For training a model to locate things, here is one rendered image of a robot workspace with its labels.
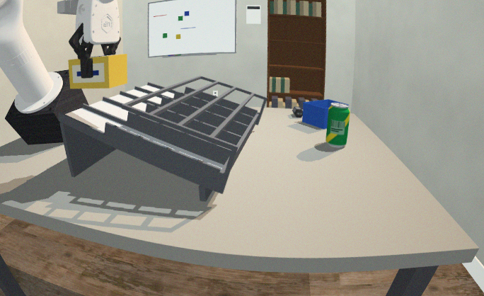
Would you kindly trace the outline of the green drink can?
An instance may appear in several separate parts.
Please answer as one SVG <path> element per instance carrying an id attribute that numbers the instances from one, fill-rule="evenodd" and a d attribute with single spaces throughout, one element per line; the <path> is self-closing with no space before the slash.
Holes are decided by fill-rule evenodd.
<path id="1" fill-rule="evenodd" d="M 328 124 L 325 141 L 332 147 L 343 147 L 347 144 L 350 121 L 350 110 L 344 103 L 331 103 L 328 109 Z"/>

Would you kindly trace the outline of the yellow butter carton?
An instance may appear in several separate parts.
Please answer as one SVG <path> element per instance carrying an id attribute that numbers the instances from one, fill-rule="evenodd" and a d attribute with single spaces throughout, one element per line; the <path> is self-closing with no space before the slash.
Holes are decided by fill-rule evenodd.
<path id="1" fill-rule="evenodd" d="M 79 59 L 69 59 L 71 89 L 109 89 L 127 84 L 127 54 L 104 55 L 93 58 L 93 77 L 81 78 Z"/>

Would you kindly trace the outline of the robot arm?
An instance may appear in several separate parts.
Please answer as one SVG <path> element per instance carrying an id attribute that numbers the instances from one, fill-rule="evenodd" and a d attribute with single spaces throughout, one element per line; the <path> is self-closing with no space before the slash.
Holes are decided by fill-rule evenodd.
<path id="1" fill-rule="evenodd" d="M 58 1 L 57 13 L 76 15 L 77 4 Z M 21 113 L 43 109 L 62 89 L 61 76 L 47 72 L 24 28 L 23 0 L 0 0 L 0 67 L 19 93 L 14 102 Z"/>

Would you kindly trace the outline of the blue open bin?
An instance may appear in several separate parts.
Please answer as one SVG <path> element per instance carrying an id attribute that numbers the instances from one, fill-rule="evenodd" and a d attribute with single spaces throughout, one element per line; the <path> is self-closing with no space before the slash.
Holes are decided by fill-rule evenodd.
<path id="1" fill-rule="evenodd" d="M 328 124 L 328 109 L 331 107 L 331 103 L 340 102 L 329 99 L 305 102 L 303 109 L 304 123 L 326 129 Z"/>

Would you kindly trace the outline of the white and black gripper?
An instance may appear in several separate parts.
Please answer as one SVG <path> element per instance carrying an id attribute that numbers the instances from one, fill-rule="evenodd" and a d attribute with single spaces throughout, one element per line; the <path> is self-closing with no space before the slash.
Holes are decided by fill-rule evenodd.
<path id="1" fill-rule="evenodd" d="M 93 46 L 100 43 L 104 55 L 115 55 L 120 41 L 117 0 L 78 1 L 76 32 L 69 44 L 80 60 L 82 79 L 93 77 L 93 58 L 90 58 Z"/>

